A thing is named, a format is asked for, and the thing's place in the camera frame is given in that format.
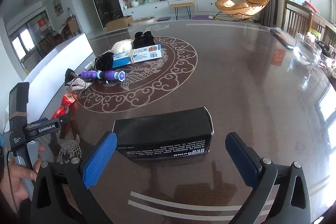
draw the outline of round cushion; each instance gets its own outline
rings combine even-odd
[[[139,25],[152,23],[154,21],[156,21],[155,17],[144,17],[144,18],[139,18],[139,19],[133,20],[132,22],[129,23],[129,25],[131,27],[134,27],[134,26],[139,26]]]

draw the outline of screw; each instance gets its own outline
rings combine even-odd
[[[294,162],[294,166],[295,166],[296,168],[301,168],[301,164],[299,164],[297,161]]]
[[[269,158],[263,158],[262,159],[262,162],[264,163],[264,164],[271,164],[271,160],[269,159]]]
[[[77,164],[77,163],[79,163],[79,158],[78,158],[78,157],[72,158],[71,163],[72,163],[72,164]]]
[[[48,162],[44,161],[43,163],[41,163],[41,167],[42,168],[46,168],[48,166]]]

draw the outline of black box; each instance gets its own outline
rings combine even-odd
[[[213,125],[205,107],[116,120],[117,150],[133,160],[206,154]]]

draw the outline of human hand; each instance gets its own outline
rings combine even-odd
[[[43,152],[44,148],[42,146],[39,146],[39,151]],[[30,170],[27,167],[24,167],[22,165],[17,165],[12,159],[9,162],[9,172],[10,172],[10,180],[12,183],[12,189],[13,189],[13,195],[15,204],[17,206],[17,209],[20,209],[20,203],[28,198],[28,193],[26,191],[26,188],[22,182],[21,179],[30,179],[30,180],[36,180],[37,173],[40,169],[41,163],[43,161],[41,160],[40,156],[38,157],[38,160],[34,166],[34,170]],[[0,182],[0,190],[2,194],[4,195],[5,199],[7,200],[9,206],[12,208],[12,210],[17,213],[15,204],[13,202],[13,197],[11,193],[11,187],[9,184],[9,176],[8,176],[8,169],[5,170],[3,174],[3,179]]]

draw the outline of white curtain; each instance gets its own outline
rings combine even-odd
[[[336,0],[331,0],[330,22],[336,24]]]

